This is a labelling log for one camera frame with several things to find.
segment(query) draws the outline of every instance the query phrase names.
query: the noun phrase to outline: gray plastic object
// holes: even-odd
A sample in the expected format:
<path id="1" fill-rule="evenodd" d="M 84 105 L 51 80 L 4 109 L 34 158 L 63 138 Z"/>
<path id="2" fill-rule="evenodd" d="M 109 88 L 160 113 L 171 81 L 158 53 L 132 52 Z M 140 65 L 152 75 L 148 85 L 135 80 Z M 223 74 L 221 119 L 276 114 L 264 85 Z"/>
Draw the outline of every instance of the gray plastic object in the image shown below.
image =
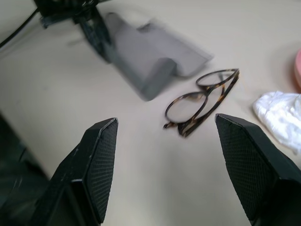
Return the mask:
<path id="1" fill-rule="evenodd" d="M 109 60 L 147 101 L 175 76 L 195 75 L 212 59 L 155 23 L 135 29 L 115 13 L 109 13 L 105 22 L 113 41 L 113 46 L 105 44 Z"/>

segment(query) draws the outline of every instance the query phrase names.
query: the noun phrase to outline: black cable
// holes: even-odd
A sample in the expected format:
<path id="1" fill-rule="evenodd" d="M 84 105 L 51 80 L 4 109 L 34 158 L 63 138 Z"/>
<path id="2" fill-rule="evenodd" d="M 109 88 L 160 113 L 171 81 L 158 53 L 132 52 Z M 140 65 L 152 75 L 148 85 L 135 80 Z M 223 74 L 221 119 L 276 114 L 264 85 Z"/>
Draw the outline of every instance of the black cable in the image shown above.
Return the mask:
<path id="1" fill-rule="evenodd" d="M 12 33 L 8 38 L 6 38 L 3 42 L 0 43 L 0 49 L 5 46 L 9 41 L 11 41 L 31 20 L 32 18 L 39 12 L 38 9 L 36 9 L 30 17 L 25 20 L 25 22 L 17 29 L 14 33 Z"/>

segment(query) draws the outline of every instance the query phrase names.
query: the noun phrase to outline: white cloth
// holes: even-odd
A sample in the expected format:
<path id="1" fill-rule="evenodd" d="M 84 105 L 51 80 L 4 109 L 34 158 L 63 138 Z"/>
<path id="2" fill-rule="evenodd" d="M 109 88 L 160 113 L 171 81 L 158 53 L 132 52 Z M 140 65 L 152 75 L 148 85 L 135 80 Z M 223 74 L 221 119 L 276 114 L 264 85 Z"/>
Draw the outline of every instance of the white cloth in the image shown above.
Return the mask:
<path id="1" fill-rule="evenodd" d="M 301 153 L 301 95 L 270 92 L 253 105 L 260 121 L 283 145 Z"/>

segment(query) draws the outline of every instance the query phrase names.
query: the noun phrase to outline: tortoiseshell glasses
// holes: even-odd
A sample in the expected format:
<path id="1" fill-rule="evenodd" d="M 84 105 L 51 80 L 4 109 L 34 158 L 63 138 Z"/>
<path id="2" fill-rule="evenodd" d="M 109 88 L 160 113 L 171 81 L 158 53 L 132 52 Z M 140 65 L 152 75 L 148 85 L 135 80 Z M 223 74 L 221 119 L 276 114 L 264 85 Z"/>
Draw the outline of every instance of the tortoiseshell glasses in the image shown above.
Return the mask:
<path id="1" fill-rule="evenodd" d="M 221 104 L 238 81 L 238 78 L 239 69 L 216 71 L 200 77 L 196 81 L 196 85 L 200 89 L 199 92 L 187 93 L 180 96 L 167 107 L 165 117 L 169 123 L 165 124 L 164 128 L 178 127 L 179 134 L 187 137 Z M 207 109 L 207 112 L 206 110 L 203 111 L 208 102 L 209 95 L 214 90 L 221 90 L 217 94 L 218 99 L 211 109 Z M 183 111 L 186 111 L 186 115 L 182 115 L 181 112 Z"/>

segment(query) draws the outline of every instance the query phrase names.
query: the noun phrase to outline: glasses frame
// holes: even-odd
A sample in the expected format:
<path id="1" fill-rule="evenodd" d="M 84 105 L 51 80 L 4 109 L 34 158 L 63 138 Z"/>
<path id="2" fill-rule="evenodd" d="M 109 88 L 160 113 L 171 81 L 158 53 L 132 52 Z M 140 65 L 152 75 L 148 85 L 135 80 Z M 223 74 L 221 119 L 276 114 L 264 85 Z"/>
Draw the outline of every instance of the glasses frame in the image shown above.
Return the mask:
<path id="1" fill-rule="evenodd" d="M 202 80 L 205 77 L 208 77 L 212 74 L 215 73 L 222 73 L 222 72 L 233 72 L 233 74 L 231 76 L 229 76 L 227 79 L 213 84 L 213 85 L 199 85 L 198 82 L 200 80 Z M 187 93 L 185 95 L 182 95 L 180 97 L 178 97 L 177 99 L 175 99 L 166 109 L 165 111 L 165 117 L 166 119 L 169 121 L 169 123 L 164 125 L 164 129 L 167 128 L 171 128 L 171 127 L 178 127 L 178 131 L 179 134 L 183 137 L 187 137 L 189 136 L 198 126 L 200 126 L 210 115 L 211 113 L 221 104 L 221 102 L 225 99 L 225 97 L 229 94 L 229 92 L 232 90 L 233 86 L 235 85 L 235 83 L 238 81 L 239 79 L 239 74 L 240 71 L 239 69 L 226 69 L 226 70 L 220 70 L 220 71 L 215 71 L 215 72 L 211 72 L 208 74 L 205 74 L 204 76 L 200 77 L 199 79 L 197 79 L 196 81 L 196 85 L 197 87 L 200 89 L 199 92 L 192 92 L 192 93 Z M 233 81 L 231 82 L 231 84 L 229 85 L 229 87 L 225 90 L 225 84 L 227 82 L 229 82 L 231 79 L 233 79 Z M 217 100 L 217 102 L 215 103 L 215 105 L 203 116 L 198 117 L 198 115 L 202 112 L 202 110 L 204 109 L 204 107 L 206 106 L 207 102 L 208 102 L 208 98 L 209 95 L 212 93 L 213 90 L 215 90 L 216 88 L 222 87 L 222 93 L 221 96 L 219 97 L 219 99 Z M 178 101 L 182 100 L 182 99 L 188 99 L 188 98 L 192 98 L 194 100 L 198 100 L 201 99 L 201 97 L 205 96 L 205 101 L 202 104 L 202 106 L 199 108 L 199 110 L 187 121 L 184 122 L 175 122 L 172 121 L 167 113 L 169 111 L 169 109 Z"/>

